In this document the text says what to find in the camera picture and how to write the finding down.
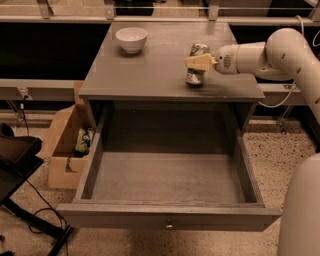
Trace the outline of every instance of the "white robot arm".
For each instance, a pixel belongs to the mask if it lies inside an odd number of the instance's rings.
[[[320,63],[305,38],[294,29],[280,29],[267,43],[225,46],[214,57],[186,59],[189,68],[222,74],[251,73],[269,80],[294,79],[320,123]],[[320,255],[320,154],[294,172],[286,193],[278,256]]]
[[[209,54],[186,58],[188,68],[222,74],[250,73],[256,77],[286,81],[294,79],[303,97],[320,123],[320,63],[308,42],[290,28],[274,32],[268,41],[227,45]]]

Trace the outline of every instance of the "gray table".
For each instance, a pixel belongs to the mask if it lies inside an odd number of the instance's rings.
[[[128,26],[149,33],[137,55],[114,37]],[[58,206],[72,225],[261,231],[279,217],[265,208],[242,140],[263,93],[251,75],[214,71],[202,88],[187,86],[193,43],[236,41],[226,24],[112,23],[79,93],[96,132],[73,202]]]
[[[126,54],[115,33],[137,26],[148,31],[143,50]],[[114,22],[80,91],[88,100],[161,100],[257,102],[264,98],[252,75],[206,73],[205,85],[192,89],[185,83],[184,58],[193,43],[204,43],[211,51],[236,40],[227,24],[172,22]]]

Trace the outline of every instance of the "white bowl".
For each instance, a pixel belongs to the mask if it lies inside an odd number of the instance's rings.
[[[128,53],[137,53],[146,43],[148,32],[143,28],[130,27],[120,29],[116,38],[120,47]]]

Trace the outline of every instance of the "terrazzo floor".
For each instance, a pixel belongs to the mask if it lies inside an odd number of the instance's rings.
[[[244,134],[249,158],[267,207],[282,208],[290,177],[299,163],[315,154],[315,145],[297,120],[285,123],[287,134],[280,133],[274,120],[252,120]],[[30,125],[30,135],[43,138],[46,125]],[[20,127],[16,135],[26,135]],[[49,189],[47,165],[50,158],[30,178],[53,207],[71,202],[75,191]],[[29,212],[46,207],[33,189],[24,184],[11,197]],[[40,217],[57,223],[50,212]],[[59,255],[258,255],[275,256],[281,219],[264,232],[214,232],[214,231],[136,231],[114,229],[76,229],[68,242],[68,254],[64,247]],[[28,226],[0,209],[0,253],[12,250],[16,256],[47,255],[53,240],[45,234],[33,234]]]

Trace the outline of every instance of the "black chair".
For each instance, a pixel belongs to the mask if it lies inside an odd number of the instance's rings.
[[[0,124],[0,206],[6,207],[17,218],[30,226],[56,239],[49,255],[57,255],[73,231],[48,223],[22,209],[10,197],[42,165],[43,160],[36,156],[42,141],[32,136],[15,137],[11,128]],[[13,255],[8,251],[0,256]]]

